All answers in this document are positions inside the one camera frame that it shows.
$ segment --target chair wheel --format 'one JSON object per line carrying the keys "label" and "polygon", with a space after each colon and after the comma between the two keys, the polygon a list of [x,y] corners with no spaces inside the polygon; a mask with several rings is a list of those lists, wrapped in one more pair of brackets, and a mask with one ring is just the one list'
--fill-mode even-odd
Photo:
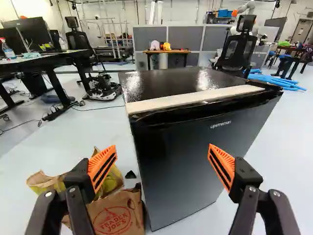
{"label": "chair wheel", "polygon": [[3,120],[5,120],[5,121],[9,121],[9,120],[10,120],[10,118],[9,118],[9,116],[4,116],[4,117],[3,117]]}

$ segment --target fridge top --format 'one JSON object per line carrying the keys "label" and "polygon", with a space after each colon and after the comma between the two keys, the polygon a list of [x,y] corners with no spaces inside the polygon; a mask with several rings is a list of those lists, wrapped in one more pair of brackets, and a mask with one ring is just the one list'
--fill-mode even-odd
{"label": "fridge top", "polygon": [[280,87],[204,67],[126,72],[119,73],[119,79],[129,115],[281,93]]}
{"label": "fridge top", "polygon": [[244,85],[246,80],[205,67],[119,73],[126,103]]}
{"label": "fridge top", "polygon": [[215,100],[220,100],[242,94],[260,92],[263,90],[265,90],[265,88],[252,85],[239,85],[235,87],[225,87],[216,90],[206,90],[201,92],[178,94],[155,99],[130,102],[126,103],[125,106],[127,113],[131,115],[199,102],[210,103]]}

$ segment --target gray cubicle partition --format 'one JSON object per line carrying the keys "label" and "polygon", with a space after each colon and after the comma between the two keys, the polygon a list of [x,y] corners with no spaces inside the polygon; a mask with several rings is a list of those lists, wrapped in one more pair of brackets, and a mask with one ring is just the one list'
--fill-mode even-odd
{"label": "gray cubicle partition", "polygon": [[[134,26],[133,45],[138,70],[147,70],[147,56],[142,52],[150,47],[153,40],[169,42],[172,48],[187,48],[187,66],[210,66],[209,59],[215,57],[217,49],[222,48],[226,29],[229,24],[205,24],[182,26]],[[254,68],[260,68],[269,52],[269,46],[256,46],[252,55]],[[183,57],[169,54],[166,65],[162,68],[183,67]]]}

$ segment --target monitor screen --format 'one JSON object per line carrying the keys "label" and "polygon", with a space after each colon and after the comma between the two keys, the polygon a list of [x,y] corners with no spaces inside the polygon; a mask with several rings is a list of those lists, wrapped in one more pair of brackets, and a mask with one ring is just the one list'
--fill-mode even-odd
{"label": "monitor screen", "polygon": [[17,27],[26,44],[30,45],[30,50],[40,51],[39,46],[42,44],[52,44],[47,24],[42,17],[6,21],[2,22],[2,26],[3,28]]}
{"label": "monitor screen", "polygon": [[264,26],[279,27],[279,30],[275,37],[275,41],[279,40],[280,35],[283,32],[286,21],[287,21],[287,17],[268,19],[265,21]]}
{"label": "monitor screen", "polygon": [[26,44],[17,28],[12,27],[0,29],[0,38],[5,38],[6,44],[14,51],[16,55],[27,52]]}

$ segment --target door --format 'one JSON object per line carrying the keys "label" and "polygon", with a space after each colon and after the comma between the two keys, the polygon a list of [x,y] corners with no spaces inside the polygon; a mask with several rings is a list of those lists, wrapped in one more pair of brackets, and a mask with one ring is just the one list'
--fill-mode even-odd
{"label": "door", "polygon": [[307,36],[312,27],[312,24],[313,24],[312,20],[299,19],[297,28],[295,29],[293,33],[291,43],[295,43],[295,42],[304,43],[305,40],[307,39]]}
{"label": "door", "polygon": [[[220,115],[214,115],[212,108],[210,112],[181,112],[176,122],[171,122],[167,114],[167,123],[159,116],[159,125],[132,124],[152,231],[217,200],[223,186],[207,159],[209,143],[243,157],[279,98],[253,108],[243,108],[241,104],[242,109],[232,112],[230,106],[235,103],[223,103],[216,109],[229,112]],[[191,113],[194,118],[187,118]]]}

